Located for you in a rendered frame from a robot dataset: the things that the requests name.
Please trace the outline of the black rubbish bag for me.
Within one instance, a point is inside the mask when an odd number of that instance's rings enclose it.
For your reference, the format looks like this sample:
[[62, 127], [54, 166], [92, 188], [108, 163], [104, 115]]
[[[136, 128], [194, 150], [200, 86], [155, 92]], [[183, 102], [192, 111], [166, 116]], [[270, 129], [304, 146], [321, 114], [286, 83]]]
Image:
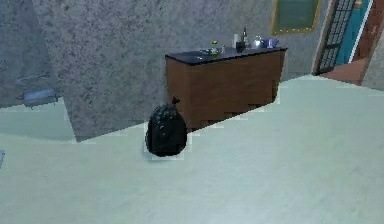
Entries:
[[175, 156], [183, 151], [187, 143], [187, 127], [176, 105], [180, 100], [158, 106], [151, 114], [145, 143], [147, 150], [158, 157]]

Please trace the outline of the brown cabinet with black top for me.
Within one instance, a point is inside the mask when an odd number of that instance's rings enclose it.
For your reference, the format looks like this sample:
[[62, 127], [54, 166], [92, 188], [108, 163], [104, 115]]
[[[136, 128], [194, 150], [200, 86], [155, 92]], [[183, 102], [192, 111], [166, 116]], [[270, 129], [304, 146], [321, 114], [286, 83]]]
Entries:
[[190, 132], [265, 106], [277, 97], [286, 50], [227, 49], [223, 55], [199, 51], [167, 54], [167, 95]]

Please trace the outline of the gold framed green picture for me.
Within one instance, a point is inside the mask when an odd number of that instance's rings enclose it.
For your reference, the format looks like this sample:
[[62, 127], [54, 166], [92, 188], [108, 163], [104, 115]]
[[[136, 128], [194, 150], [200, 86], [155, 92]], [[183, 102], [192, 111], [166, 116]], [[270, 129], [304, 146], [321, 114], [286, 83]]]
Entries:
[[271, 34], [277, 36], [312, 32], [320, 8], [321, 0], [275, 0]]

